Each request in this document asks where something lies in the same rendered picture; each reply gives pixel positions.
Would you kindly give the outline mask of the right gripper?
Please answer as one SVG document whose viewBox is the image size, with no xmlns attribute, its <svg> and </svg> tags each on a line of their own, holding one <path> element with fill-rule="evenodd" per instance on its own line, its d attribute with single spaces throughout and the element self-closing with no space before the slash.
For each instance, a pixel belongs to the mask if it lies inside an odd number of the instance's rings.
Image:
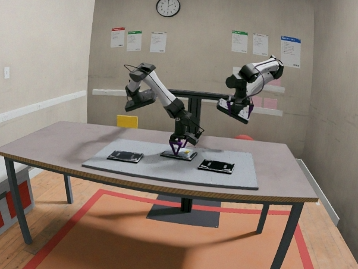
<svg viewBox="0 0 358 269">
<path fill-rule="evenodd" d="M 192 133 L 186 132 L 186 126 L 184 126 L 183 124 L 175 123 L 175 132 L 170 136 L 170 140 L 169 140 L 169 144 L 172 148 L 174 155 L 178 155 L 180 148 L 185 148 L 189 138 L 191 138 L 195 141 L 196 139 L 198 139 L 199 136 L 200 136 L 200 133 L 196 132 L 196 134 L 194 135 Z M 176 139 L 178 139 L 178 140 L 176 140 Z M 181 142 L 181 140 L 183 140 L 183 139 L 186 141 L 182 147 L 183 143 Z M 178 145 L 178 149 L 176 152 L 175 152 L 173 144 Z"/>
</svg>

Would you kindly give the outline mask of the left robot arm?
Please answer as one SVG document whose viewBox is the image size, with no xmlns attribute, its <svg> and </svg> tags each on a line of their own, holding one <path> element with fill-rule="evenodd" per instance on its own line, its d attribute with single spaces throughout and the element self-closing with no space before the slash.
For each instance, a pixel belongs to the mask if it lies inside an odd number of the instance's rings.
<svg viewBox="0 0 358 269">
<path fill-rule="evenodd" d="M 247 89 L 246 97 L 256 93 L 263 86 L 263 78 L 265 82 L 264 85 L 266 85 L 268 82 L 277 80 L 282 76 L 284 66 L 280 62 L 277 63 L 276 59 L 277 58 L 274 55 L 271 55 L 269 60 L 267 60 L 268 62 L 264 61 L 265 63 L 249 63 L 244 65 L 239 73 L 232 74 L 231 77 L 227 77 L 225 81 L 227 87 L 230 89 Z M 258 65 L 256 68 L 261 72 L 263 77 L 257 69 L 255 69 L 255 65 Z M 251 84 L 247 86 L 247 82 Z M 229 112 L 227 108 L 227 101 L 222 98 L 219 101 L 219 107 Z M 233 104 L 231 104 L 231 113 L 245 121 L 249 121 L 248 112 L 244 111 L 244 107 L 247 107 L 247 102 L 245 105 L 233 102 Z"/>
</svg>

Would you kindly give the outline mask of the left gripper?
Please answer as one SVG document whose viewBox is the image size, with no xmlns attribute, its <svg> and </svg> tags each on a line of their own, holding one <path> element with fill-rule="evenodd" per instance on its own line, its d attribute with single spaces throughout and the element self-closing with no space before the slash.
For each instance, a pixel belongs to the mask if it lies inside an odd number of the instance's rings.
<svg viewBox="0 0 358 269">
<path fill-rule="evenodd" d="M 235 89 L 235 97 L 231 96 L 231 100 L 230 101 L 227 100 L 227 107 L 230 115 L 231 115 L 231 102 L 235 102 L 236 104 L 242 104 L 242 105 L 245 105 L 247 102 L 247 105 L 249 105 L 249 113 L 248 113 L 248 119 L 249 119 L 250 113 L 254 108 L 254 104 L 250 103 L 250 99 L 247 99 L 246 101 L 245 99 L 246 91 L 247 89 L 242 89 L 242 90 L 240 90 L 240 88 Z"/>
</svg>

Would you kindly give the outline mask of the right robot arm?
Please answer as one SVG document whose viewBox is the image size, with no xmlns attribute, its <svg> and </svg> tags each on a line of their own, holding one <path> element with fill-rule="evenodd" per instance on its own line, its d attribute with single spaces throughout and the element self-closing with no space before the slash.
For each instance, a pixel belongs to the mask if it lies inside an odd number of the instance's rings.
<svg viewBox="0 0 358 269">
<path fill-rule="evenodd" d="M 141 70 L 139 70 L 138 68 Z M 131 80 L 129 84 L 125 87 L 125 91 L 127 96 L 131 97 L 132 100 L 126 103 L 125 109 L 129 109 L 131 107 L 135 107 L 136 105 L 151 101 L 154 97 L 154 94 L 156 94 L 161 101 L 164 109 L 167 110 L 167 113 L 170 118 L 175 119 L 176 124 L 183 124 L 184 126 L 190 127 L 192 129 L 195 128 L 196 125 L 194 123 L 198 124 L 197 117 L 194 117 L 192 113 L 189 113 L 184 110 L 185 107 L 182 100 L 172 95 L 165 88 L 165 86 L 156 76 L 154 69 L 156 69 L 156 67 L 153 64 L 143 62 L 132 72 L 129 73 Z M 149 73 L 150 71 L 151 73 Z M 141 87 L 141 81 L 145 82 L 154 92 L 142 95 L 139 92 L 139 89 Z M 180 110 L 171 101 L 178 107 L 180 107 L 194 123 L 182 112 L 182 110 Z"/>
</svg>

